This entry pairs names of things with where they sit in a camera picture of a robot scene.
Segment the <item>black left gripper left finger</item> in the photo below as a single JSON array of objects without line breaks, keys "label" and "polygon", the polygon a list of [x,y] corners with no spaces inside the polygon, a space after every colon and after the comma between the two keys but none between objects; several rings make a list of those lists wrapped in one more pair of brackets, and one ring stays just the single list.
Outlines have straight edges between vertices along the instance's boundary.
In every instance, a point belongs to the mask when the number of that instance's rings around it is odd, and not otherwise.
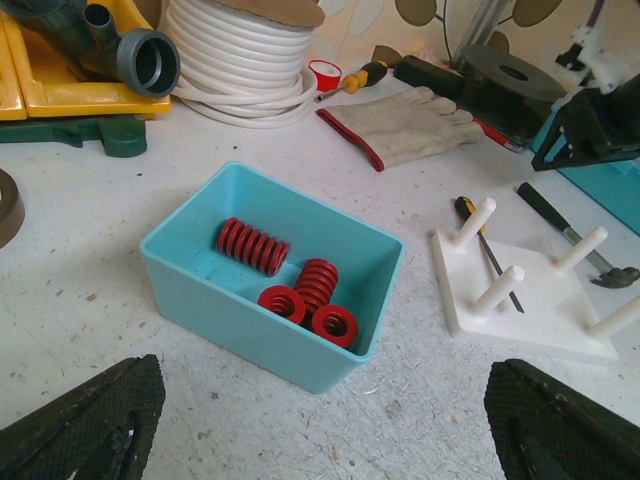
[{"label": "black left gripper left finger", "polygon": [[1,430],[3,479],[140,479],[166,398],[158,358],[127,358]]}]

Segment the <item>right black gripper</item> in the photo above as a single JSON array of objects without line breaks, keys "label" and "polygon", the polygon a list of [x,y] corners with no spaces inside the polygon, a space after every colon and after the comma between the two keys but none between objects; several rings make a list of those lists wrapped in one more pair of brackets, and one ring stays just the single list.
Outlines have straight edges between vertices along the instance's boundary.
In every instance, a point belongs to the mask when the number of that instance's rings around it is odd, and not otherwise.
[{"label": "right black gripper", "polygon": [[639,157],[639,77],[603,94],[583,89],[553,116],[531,165],[577,168]]}]

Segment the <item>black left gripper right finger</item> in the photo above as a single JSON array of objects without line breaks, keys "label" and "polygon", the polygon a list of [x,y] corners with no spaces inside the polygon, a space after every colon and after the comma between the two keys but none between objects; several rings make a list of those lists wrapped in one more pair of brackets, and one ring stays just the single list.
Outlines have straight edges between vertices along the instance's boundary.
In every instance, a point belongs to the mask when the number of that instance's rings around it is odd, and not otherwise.
[{"label": "black left gripper right finger", "polygon": [[639,427],[524,360],[492,364],[484,407],[507,479],[639,477]]}]

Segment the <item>small file yellow handle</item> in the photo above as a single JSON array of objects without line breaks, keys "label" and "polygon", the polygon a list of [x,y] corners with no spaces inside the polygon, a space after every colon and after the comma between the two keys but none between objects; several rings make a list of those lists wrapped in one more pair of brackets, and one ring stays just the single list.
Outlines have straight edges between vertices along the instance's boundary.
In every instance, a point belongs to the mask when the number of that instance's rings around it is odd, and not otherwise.
[{"label": "small file yellow handle", "polygon": [[[459,196],[454,200],[454,208],[455,211],[458,215],[458,217],[463,220],[466,221],[468,220],[471,215],[474,213],[474,211],[476,210],[475,205],[473,204],[473,202],[465,196]],[[503,269],[501,268],[493,250],[491,249],[491,247],[489,246],[485,236],[484,236],[484,232],[486,230],[486,226],[482,225],[477,233],[480,243],[489,259],[489,261],[491,262],[491,265],[493,266],[495,272],[498,275],[502,275],[503,274]],[[511,291],[509,293],[509,298],[511,299],[515,309],[521,313],[524,314],[525,311],[518,299],[518,297],[516,296],[514,291]]]}]

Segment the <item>small hammer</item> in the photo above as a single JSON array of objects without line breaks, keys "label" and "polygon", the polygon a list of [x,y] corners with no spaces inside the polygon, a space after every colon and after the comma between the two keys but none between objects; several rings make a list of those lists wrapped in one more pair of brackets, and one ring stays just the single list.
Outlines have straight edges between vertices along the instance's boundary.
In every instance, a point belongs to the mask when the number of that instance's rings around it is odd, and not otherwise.
[{"label": "small hammer", "polygon": [[[547,223],[558,230],[566,239],[577,245],[583,237],[575,231],[570,223],[528,182],[522,183],[516,193]],[[622,289],[630,287],[639,280],[639,269],[636,267],[614,267],[598,251],[590,252],[586,259],[598,270],[599,276],[590,282],[606,289]]]}]

